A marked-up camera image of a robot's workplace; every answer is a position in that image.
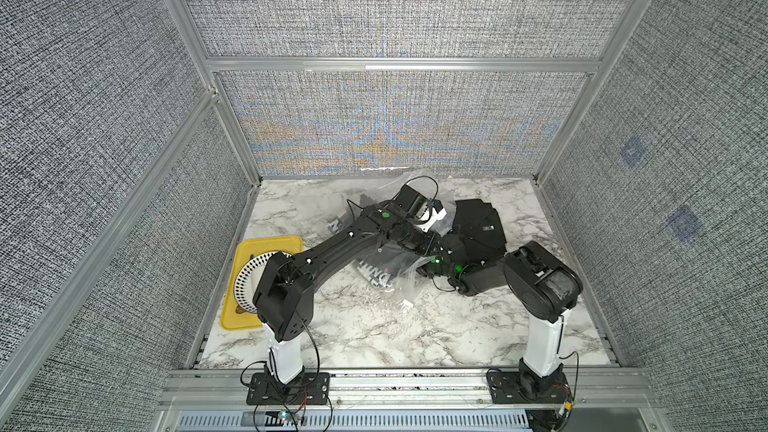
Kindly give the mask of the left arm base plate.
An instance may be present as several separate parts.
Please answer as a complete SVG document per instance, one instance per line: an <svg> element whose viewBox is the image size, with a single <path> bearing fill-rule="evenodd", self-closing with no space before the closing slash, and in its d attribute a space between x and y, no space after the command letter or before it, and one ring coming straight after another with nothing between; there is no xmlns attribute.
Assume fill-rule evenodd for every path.
<svg viewBox="0 0 768 432"><path fill-rule="evenodd" d="M325 405L330 390L331 375L310 372L300 375L289 384L283 384L268 372L251 376L246 396L249 406L267 405Z"/></svg>

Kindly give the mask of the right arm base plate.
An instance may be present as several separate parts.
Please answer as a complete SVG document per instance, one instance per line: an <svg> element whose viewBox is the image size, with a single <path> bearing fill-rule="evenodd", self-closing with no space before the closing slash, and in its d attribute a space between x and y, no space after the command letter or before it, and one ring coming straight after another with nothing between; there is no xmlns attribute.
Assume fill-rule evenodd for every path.
<svg viewBox="0 0 768 432"><path fill-rule="evenodd" d="M530 371L486 372L486 382L494 404L562 404L572 400L572 391L561 368L545 377Z"/></svg>

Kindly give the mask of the black white plaid shirt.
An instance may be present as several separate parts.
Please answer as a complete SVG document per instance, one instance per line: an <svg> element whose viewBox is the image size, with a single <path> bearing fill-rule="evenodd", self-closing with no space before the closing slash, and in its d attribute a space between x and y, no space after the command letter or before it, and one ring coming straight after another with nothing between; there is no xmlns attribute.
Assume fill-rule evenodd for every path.
<svg viewBox="0 0 768 432"><path fill-rule="evenodd" d="M336 234L350 225L351 222L349 214L336 216L328 223L328 229L332 234ZM394 278L388 268L375 266L366 259L354 259L349 264L349 267L365 279L373 288L389 292L393 290Z"/></svg>

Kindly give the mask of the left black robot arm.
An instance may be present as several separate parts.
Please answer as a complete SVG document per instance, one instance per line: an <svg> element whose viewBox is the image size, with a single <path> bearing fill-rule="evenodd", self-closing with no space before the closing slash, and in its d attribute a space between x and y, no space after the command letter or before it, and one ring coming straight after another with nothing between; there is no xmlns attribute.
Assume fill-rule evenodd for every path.
<svg viewBox="0 0 768 432"><path fill-rule="evenodd" d="M282 385L305 373L300 335L312 321L315 293L334 274L387 244L419 257L439 249L440 234L432 226L446 209L436 195L424 196L404 184L390 199L351 208L351 223L319 245L292 256L272 255L251 294L267 332L266 369Z"/></svg>

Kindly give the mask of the dark striped shirt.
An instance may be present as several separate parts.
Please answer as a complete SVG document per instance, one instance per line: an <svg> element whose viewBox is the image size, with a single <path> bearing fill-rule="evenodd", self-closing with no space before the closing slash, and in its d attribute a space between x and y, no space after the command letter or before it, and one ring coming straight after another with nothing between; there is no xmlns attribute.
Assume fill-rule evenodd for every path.
<svg viewBox="0 0 768 432"><path fill-rule="evenodd" d="M375 266L388 268L393 278L396 278L403 275L412 264L424 258L424 255L417 255L401 248L398 244L389 243L374 247L357 259L366 259Z"/></svg>

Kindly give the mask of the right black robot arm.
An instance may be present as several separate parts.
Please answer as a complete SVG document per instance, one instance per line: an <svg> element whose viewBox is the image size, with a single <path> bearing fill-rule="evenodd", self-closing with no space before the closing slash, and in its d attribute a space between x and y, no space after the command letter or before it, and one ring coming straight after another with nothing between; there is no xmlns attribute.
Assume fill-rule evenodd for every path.
<svg viewBox="0 0 768 432"><path fill-rule="evenodd" d="M529 312L529 337L520 372L531 393L550 388L562 372L560 348L570 311L583 283L572 269L536 241L509 252L505 239L448 234L434 257L417 268L443 277L453 291L475 296L508 288Z"/></svg>

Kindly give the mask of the clear plastic vacuum bag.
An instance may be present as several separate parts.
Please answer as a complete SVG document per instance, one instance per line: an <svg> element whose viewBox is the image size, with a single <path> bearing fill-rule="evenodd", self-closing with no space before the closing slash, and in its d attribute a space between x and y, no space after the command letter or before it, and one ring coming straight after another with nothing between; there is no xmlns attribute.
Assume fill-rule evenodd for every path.
<svg viewBox="0 0 768 432"><path fill-rule="evenodd" d="M307 320L315 292L357 256L389 243L403 248L401 239L415 227L434 231L433 224L445 210L439 191L439 182L428 174L409 178L392 198L363 207L348 227L294 256L290 265L280 268L290 285L287 307Z"/></svg>

